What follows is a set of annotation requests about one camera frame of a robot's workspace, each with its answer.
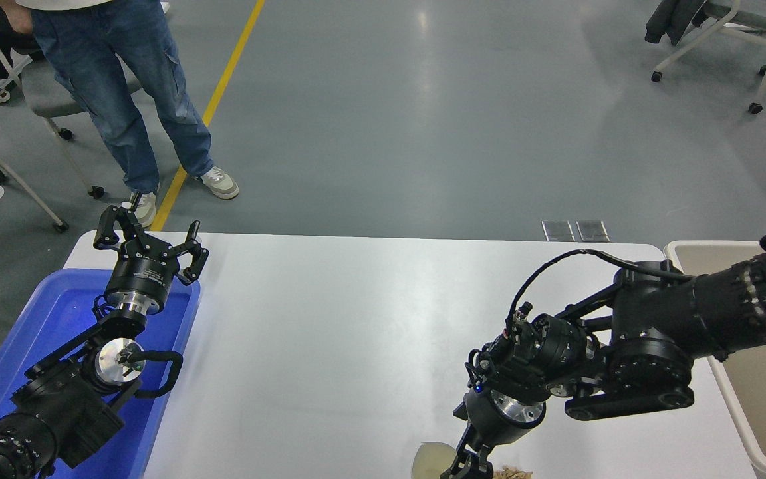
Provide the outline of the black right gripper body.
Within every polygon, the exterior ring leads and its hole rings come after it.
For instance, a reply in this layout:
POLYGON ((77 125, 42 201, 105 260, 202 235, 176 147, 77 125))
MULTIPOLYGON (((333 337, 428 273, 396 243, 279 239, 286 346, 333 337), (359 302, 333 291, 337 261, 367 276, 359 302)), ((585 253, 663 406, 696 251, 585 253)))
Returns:
POLYGON ((521 401, 495 389, 464 395, 465 443, 471 448, 511 444, 538 427, 545 418, 544 401, 521 401))

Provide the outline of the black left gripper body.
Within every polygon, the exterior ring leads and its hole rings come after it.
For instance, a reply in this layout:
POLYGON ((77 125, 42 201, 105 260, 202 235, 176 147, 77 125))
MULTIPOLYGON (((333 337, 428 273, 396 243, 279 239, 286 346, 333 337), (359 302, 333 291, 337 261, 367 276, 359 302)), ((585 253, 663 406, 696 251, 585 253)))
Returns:
POLYGON ((119 303, 124 292, 134 291, 154 304, 166 303, 174 275, 180 268, 176 259, 162 257, 170 248, 170 243, 160 239, 146 243, 131 239, 122 243, 104 290, 106 302, 119 303))

